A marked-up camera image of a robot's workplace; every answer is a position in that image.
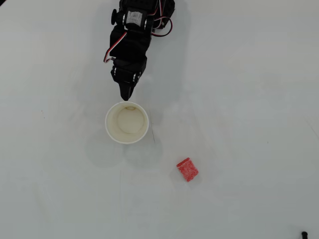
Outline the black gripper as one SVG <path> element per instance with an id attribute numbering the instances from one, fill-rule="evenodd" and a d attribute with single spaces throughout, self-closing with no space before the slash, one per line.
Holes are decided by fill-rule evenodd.
<path id="1" fill-rule="evenodd" d="M 154 17 L 145 10 L 113 10 L 109 56 L 113 60 L 111 75 L 119 83 L 120 95 L 128 101 L 145 71 L 146 52 L 150 46 Z"/>

